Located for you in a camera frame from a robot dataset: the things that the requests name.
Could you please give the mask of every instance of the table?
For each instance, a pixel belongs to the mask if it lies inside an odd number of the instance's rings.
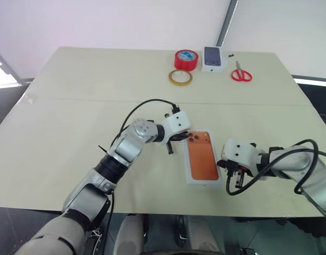
[[[223,74],[202,73],[199,66],[189,86],[177,87],[167,76],[173,51],[58,49],[0,126],[0,206],[61,210],[66,196],[103,157],[97,145],[108,148],[129,111],[149,98],[178,103],[194,128],[212,130],[218,153],[227,138],[266,150],[312,138],[326,151],[326,126],[277,56],[234,55]],[[230,79],[236,60],[253,74],[252,82]],[[164,103],[150,103],[130,121],[158,122],[169,111]],[[183,144],[173,147],[173,155],[157,144],[144,148],[118,183],[115,212],[321,215],[293,193],[291,180],[259,181],[235,197],[224,186],[188,186]]]

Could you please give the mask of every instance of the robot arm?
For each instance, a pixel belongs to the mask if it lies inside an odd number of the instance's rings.
[[[109,152],[91,169],[64,202],[62,214],[49,221],[16,255],[81,254],[85,232],[98,227],[107,212],[108,195],[149,142],[166,144],[173,136],[191,128],[185,112],[155,124],[135,120],[124,130]]]
[[[270,168],[270,171],[261,175],[271,162],[285,154],[289,155],[280,159]],[[222,160],[218,162],[218,166],[228,169],[229,181],[233,173],[237,172],[235,187],[239,190],[230,192],[229,184],[227,185],[227,192],[236,195],[246,189],[243,186],[245,174],[254,178],[277,176],[299,183],[311,167],[313,152],[304,146],[291,146],[286,149],[271,147],[269,153],[266,153],[256,149],[255,144],[229,139],[223,147],[221,157]],[[326,166],[320,159],[316,162],[314,171],[309,178],[302,184],[301,194],[306,196],[326,217]]]

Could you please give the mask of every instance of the tape roll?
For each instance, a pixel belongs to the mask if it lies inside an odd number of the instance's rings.
[[[186,71],[193,71],[197,66],[198,59],[198,54],[192,50],[179,50],[175,53],[175,68]]]
[[[177,69],[169,73],[169,80],[174,85],[185,86],[193,80],[193,76],[186,70]]]

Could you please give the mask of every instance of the white wall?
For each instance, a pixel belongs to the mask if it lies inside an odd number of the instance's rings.
[[[21,78],[59,46],[201,49],[229,0],[0,0],[0,54]],[[326,0],[238,0],[224,50],[276,52],[291,74],[326,78]]]
[[[238,0],[224,49],[275,52],[291,74],[326,78],[326,0]]]
[[[229,0],[3,0],[0,54],[21,78],[59,46],[200,49],[214,45]]]

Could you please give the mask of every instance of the red tape roll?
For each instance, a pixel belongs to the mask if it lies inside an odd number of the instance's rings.
[[[182,49],[175,53],[175,68],[193,71],[197,66],[199,56],[189,49]]]

